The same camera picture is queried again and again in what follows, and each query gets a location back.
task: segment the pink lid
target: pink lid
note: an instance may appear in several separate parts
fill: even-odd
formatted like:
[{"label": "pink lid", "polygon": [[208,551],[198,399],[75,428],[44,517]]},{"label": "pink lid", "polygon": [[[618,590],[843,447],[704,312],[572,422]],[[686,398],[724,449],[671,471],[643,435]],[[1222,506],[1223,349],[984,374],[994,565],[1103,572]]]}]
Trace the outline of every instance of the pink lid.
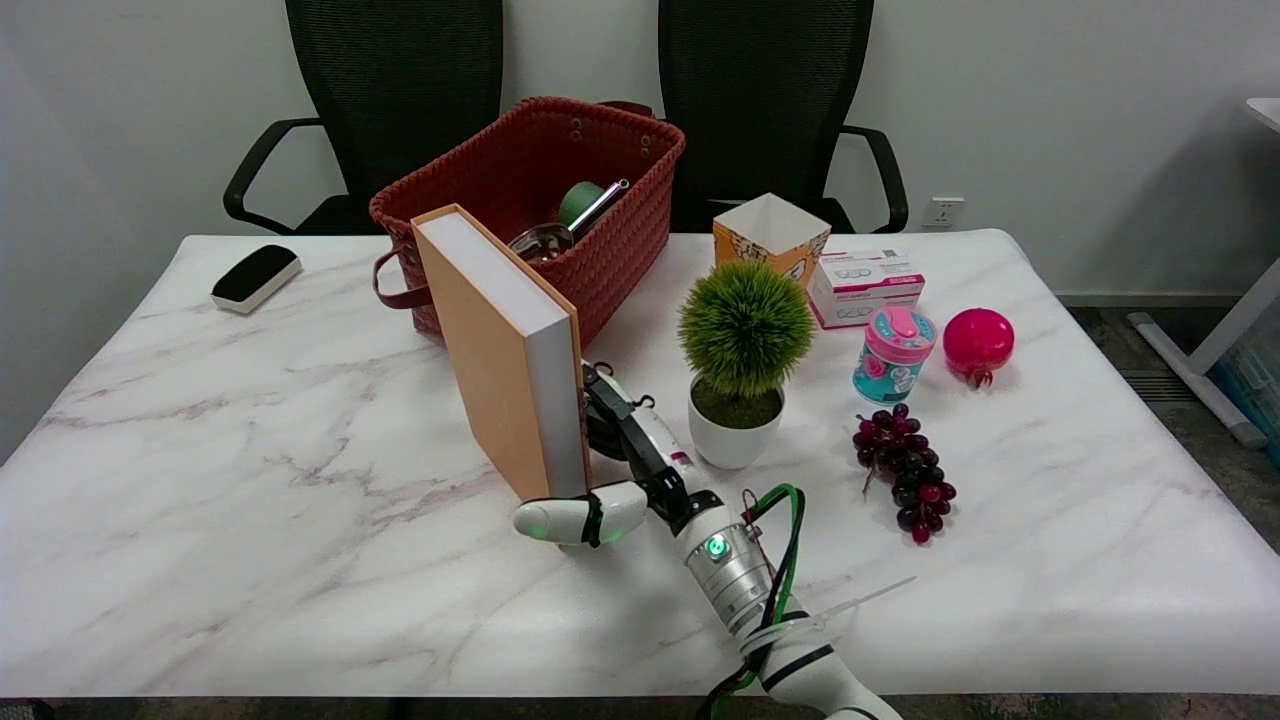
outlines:
[{"label": "pink lid", "polygon": [[895,365],[918,365],[933,352],[938,329],[910,307],[881,307],[867,323],[872,352]]}]

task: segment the grape bunch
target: grape bunch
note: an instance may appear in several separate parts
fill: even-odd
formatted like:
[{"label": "grape bunch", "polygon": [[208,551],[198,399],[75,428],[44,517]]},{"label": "grape bunch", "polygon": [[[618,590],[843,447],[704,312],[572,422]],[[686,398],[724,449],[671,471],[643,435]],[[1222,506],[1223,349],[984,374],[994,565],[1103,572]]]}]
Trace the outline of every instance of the grape bunch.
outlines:
[{"label": "grape bunch", "polygon": [[869,470],[863,495],[872,478],[893,483],[897,527],[911,533],[916,544],[942,529],[942,516],[951,512],[956,488],[946,482],[938,468],[938,454],[929,447],[929,438],[920,434],[920,421],[910,418],[910,409],[899,402],[893,411],[877,410],[854,434],[858,462]]}]

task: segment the green moss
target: green moss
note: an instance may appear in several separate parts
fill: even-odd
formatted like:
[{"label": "green moss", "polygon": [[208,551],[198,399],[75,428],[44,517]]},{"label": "green moss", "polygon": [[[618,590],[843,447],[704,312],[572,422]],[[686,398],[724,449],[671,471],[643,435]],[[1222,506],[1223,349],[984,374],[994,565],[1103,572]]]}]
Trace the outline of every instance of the green moss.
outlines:
[{"label": "green moss", "polygon": [[689,365],[726,397],[773,392],[809,352],[804,290],[760,263],[730,263],[694,283],[680,314]]},{"label": "green moss", "polygon": [[782,395],[777,388],[751,397],[730,396],[716,392],[710,383],[701,379],[692,387],[690,396],[703,418],[737,430],[767,425],[782,413]]}]

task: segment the popcorn box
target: popcorn box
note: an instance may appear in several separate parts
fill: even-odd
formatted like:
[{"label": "popcorn box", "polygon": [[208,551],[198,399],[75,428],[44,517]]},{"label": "popcorn box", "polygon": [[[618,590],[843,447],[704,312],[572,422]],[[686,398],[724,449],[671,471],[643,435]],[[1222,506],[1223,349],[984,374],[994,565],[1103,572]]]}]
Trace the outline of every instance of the popcorn box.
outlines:
[{"label": "popcorn box", "polygon": [[712,224],[716,266],[760,260],[806,287],[831,225],[768,193],[721,214]]},{"label": "popcorn box", "polygon": [[854,250],[868,238],[827,243],[809,282],[809,305],[822,329],[865,325],[881,307],[915,307],[924,275],[893,250]]}]

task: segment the potted plant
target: potted plant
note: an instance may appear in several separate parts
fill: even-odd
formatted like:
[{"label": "potted plant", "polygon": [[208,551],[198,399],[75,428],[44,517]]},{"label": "potted plant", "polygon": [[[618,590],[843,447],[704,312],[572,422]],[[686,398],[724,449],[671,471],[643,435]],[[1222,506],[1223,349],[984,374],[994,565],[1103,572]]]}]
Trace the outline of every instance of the potted plant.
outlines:
[{"label": "potted plant", "polygon": [[745,468],[778,429],[782,382],[809,352],[804,290],[763,263],[730,263],[694,283],[680,310],[694,447],[712,465]]}]

